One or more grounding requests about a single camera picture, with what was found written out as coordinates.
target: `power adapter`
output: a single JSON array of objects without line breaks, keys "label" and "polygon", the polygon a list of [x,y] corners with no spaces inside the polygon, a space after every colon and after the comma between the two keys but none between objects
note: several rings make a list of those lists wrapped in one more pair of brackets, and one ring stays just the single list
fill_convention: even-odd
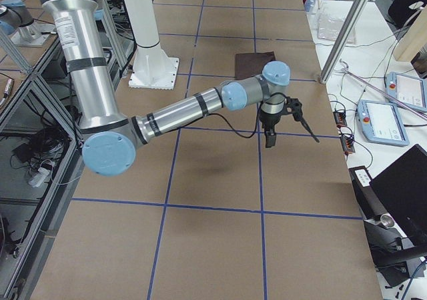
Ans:
[{"label": "power adapter", "polygon": [[40,167],[37,170],[37,173],[28,180],[28,184],[33,188],[38,188],[41,186],[43,182],[45,182],[46,178],[52,172],[53,167],[55,166],[55,162],[52,160],[46,160],[42,162]]}]

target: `white pillar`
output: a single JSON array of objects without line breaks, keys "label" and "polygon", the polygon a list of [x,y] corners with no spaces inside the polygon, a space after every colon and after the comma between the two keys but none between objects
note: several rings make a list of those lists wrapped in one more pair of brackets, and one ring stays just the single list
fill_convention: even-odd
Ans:
[{"label": "white pillar", "polygon": [[136,40],[130,87],[173,89],[179,59],[169,58],[161,49],[151,0],[125,0]]}]

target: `cardboard floor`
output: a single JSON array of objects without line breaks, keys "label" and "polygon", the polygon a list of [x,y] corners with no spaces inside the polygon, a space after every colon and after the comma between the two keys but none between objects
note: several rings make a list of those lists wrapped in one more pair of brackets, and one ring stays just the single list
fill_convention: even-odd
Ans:
[{"label": "cardboard floor", "polygon": [[[33,300],[381,299],[302,0],[155,0],[173,91],[117,100],[145,115],[234,77],[234,55],[275,51],[292,69],[317,144],[283,117],[272,149],[208,117],[154,139],[133,167],[83,172]],[[250,132],[256,107],[230,113]]]}]

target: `blue tape line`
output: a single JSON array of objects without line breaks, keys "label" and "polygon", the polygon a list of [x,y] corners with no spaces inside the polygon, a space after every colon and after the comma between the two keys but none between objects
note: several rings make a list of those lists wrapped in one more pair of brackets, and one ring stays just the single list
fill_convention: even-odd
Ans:
[{"label": "blue tape line", "polygon": [[189,35],[188,33],[159,33],[159,35],[176,35],[182,37],[195,37],[195,35]]},{"label": "blue tape line", "polygon": [[[182,127],[182,129],[188,129],[188,130],[202,130],[202,131],[221,131],[221,132],[234,132],[231,129],[215,129],[215,128],[207,128],[207,127]],[[236,129],[236,131],[240,133],[252,133],[253,131],[250,130],[239,130]],[[263,134],[262,131],[256,131],[258,134]],[[311,137],[311,135],[307,135],[304,133],[287,133],[287,132],[277,132],[278,135],[287,135],[292,137]],[[316,135],[316,137],[319,138],[327,138],[327,139],[339,139],[340,137],[337,135]]]},{"label": "blue tape line", "polygon": [[236,77],[231,77],[229,75],[204,75],[202,73],[190,73],[194,77],[215,77],[215,78],[226,78],[226,79],[235,79]]},{"label": "blue tape line", "polygon": [[256,53],[255,0],[252,0],[252,21],[253,21],[253,26],[254,26],[254,52]]},{"label": "blue tape line", "polygon": [[205,4],[205,0],[203,0],[201,2],[201,9],[200,9],[200,16],[199,16],[199,23],[197,24],[197,33],[195,36],[195,41],[194,41],[194,47],[197,45],[197,40],[199,39],[199,32],[200,32],[200,24],[201,24],[201,17],[203,15],[203,6]]},{"label": "blue tape line", "polygon": [[320,215],[316,213],[298,213],[298,212],[281,212],[281,211],[264,211],[264,213],[267,215],[291,215],[296,217],[310,217],[310,218],[363,220],[362,217],[354,217],[349,215]]},{"label": "blue tape line", "polygon": [[304,11],[304,9],[288,9],[288,8],[269,8],[269,7],[256,7],[257,10],[284,10],[284,11]]},{"label": "blue tape line", "polygon": [[251,209],[235,209],[225,207],[206,207],[201,205],[180,205],[175,203],[156,203],[145,201],[129,201],[129,200],[112,200],[112,199],[96,199],[96,198],[82,198],[73,197],[73,201],[82,202],[98,202],[98,203],[116,203],[120,205],[146,205],[148,207],[170,207],[177,209],[197,209],[197,210],[211,210],[211,211],[226,211],[237,213],[263,213],[265,215],[285,215],[291,217],[310,217],[310,218],[327,218],[327,219],[343,219],[343,220],[362,220],[361,217],[354,217],[349,215],[321,215],[316,213],[298,213],[298,212],[284,212],[284,211],[271,211],[271,210],[251,210]]},{"label": "blue tape line", "polygon": [[[7,55],[5,55],[1,60],[0,60],[0,62],[2,62],[2,60],[4,60],[4,58],[6,58],[7,57]],[[21,70],[19,70],[19,69],[3,69],[3,68],[1,68],[0,70],[2,70],[2,71],[10,71],[10,72],[21,72]]]},{"label": "blue tape line", "polygon": [[[190,35],[188,33],[159,33],[159,35],[173,35],[173,36],[182,36],[182,37],[203,37],[203,38],[224,38],[224,39],[255,39],[255,40],[270,40],[270,38],[259,38],[256,37],[255,30],[255,16],[254,16],[254,37],[230,37],[227,35]],[[295,42],[312,42],[312,40],[302,40],[302,39],[279,39],[275,38],[274,41],[295,41]]]},{"label": "blue tape line", "polygon": [[234,209],[234,208],[223,208],[223,207],[204,207],[199,205],[178,205],[168,204],[168,207],[179,208],[179,209],[196,209],[196,210],[210,210],[210,211],[227,211],[227,212],[239,212],[239,213],[262,213],[260,210],[249,210],[249,209]]},{"label": "blue tape line", "polygon": [[230,8],[230,9],[256,9],[256,10],[283,10],[283,11],[304,11],[304,9],[288,9],[288,8],[268,8],[268,7],[236,7],[233,5],[190,5],[186,3],[153,3],[154,5],[171,5],[175,7],[183,6],[183,7],[209,7],[209,8]]},{"label": "blue tape line", "polygon": [[111,199],[96,199],[96,198],[78,198],[73,197],[73,201],[86,201],[86,202],[101,202],[101,203],[117,203],[122,205],[148,205],[150,207],[164,207],[164,203],[143,202],[143,201],[128,201],[128,200],[111,200]]},{"label": "blue tape line", "polygon": [[295,42],[313,42],[313,40],[302,40],[302,39],[280,39],[280,38],[276,38],[275,40],[277,41],[295,41]]},{"label": "blue tape line", "polygon": [[7,57],[7,55],[4,55],[3,58],[1,58],[0,63],[2,63],[3,60],[6,59],[6,57]]},{"label": "blue tape line", "polygon": [[258,175],[260,179],[260,207],[261,207],[261,242],[262,242],[262,273],[264,283],[264,300],[268,299],[268,284],[267,284],[267,259],[266,259],[266,226],[264,222],[264,186],[262,182],[262,152],[261,152],[261,135],[260,123],[257,122],[258,136]]},{"label": "blue tape line", "polygon": [[165,205],[163,207],[163,214],[161,215],[159,235],[157,237],[157,245],[155,247],[153,267],[151,269],[151,277],[150,277],[150,280],[149,280],[149,287],[148,287],[148,292],[147,292],[147,300],[150,300],[150,298],[151,298],[151,292],[153,291],[153,282],[154,282],[154,277],[155,277],[155,269],[157,267],[157,260],[159,259],[159,250],[160,250],[161,236],[163,235],[163,227],[164,227],[164,224],[165,224],[166,211],[167,211],[167,202],[169,200],[169,194],[170,194],[170,190],[171,190],[171,184],[172,184],[172,179],[173,179],[173,172],[174,172],[174,169],[175,169],[175,162],[176,162],[176,157],[177,157],[177,152],[178,152],[178,147],[179,147],[179,138],[180,138],[180,136],[181,136],[181,130],[178,130],[178,134],[177,134],[176,142],[175,142],[175,150],[173,152],[171,173],[169,175],[169,181],[167,183]]}]

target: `touchscreen display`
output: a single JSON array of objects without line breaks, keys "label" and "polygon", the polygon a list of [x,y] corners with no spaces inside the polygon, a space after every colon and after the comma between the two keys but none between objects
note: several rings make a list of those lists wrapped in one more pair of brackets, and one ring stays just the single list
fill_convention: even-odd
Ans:
[{"label": "touchscreen display", "polygon": [[381,139],[402,140],[394,108],[381,103],[367,103],[374,135]]},{"label": "touchscreen display", "polygon": [[425,99],[423,97],[422,83],[420,80],[403,75],[396,75],[396,80],[399,100],[411,105],[424,107]]}]

